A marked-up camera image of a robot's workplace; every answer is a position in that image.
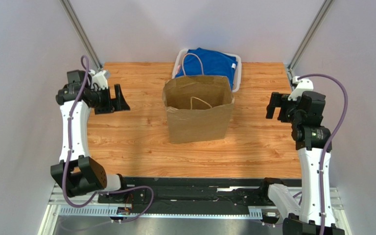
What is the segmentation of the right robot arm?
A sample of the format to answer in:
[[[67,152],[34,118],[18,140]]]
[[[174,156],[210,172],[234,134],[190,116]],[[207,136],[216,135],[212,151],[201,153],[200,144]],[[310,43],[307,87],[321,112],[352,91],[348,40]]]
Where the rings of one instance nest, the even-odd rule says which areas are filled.
[[[289,94],[273,92],[266,108],[272,119],[280,108],[278,120],[291,123],[291,136],[302,171],[301,202],[277,179],[267,184],[267,198],[280,213],[284,235],[343,235],[334,217],[329,191],[331,159],[330,130],[321,125],[325,107],[323,94],[305,91],[293,99]]]

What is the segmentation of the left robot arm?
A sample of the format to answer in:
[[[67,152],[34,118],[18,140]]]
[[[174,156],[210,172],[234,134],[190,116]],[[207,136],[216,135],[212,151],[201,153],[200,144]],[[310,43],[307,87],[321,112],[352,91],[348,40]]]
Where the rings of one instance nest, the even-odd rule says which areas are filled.
[[[107,174],[91,157],[88,145],[91,111],[100,115],[130,110],[119,84],[114,85],[115,98],[111,98],[109,77],[108,70],[90,70],[89,74],[83,70],[69,71],[67,84],[55,97],[63,119],[63,147],[59,163],[51,166],[50,173],[67,197],[124,187],[123,177]]]

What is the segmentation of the brown paper bag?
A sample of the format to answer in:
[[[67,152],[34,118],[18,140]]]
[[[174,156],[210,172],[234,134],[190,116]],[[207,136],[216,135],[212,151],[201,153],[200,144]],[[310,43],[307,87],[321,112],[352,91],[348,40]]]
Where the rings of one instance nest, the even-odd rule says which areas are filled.
[[[224,139],[235,98],[226,76],[187,75],[165,82],[169,140],[173,144]]]

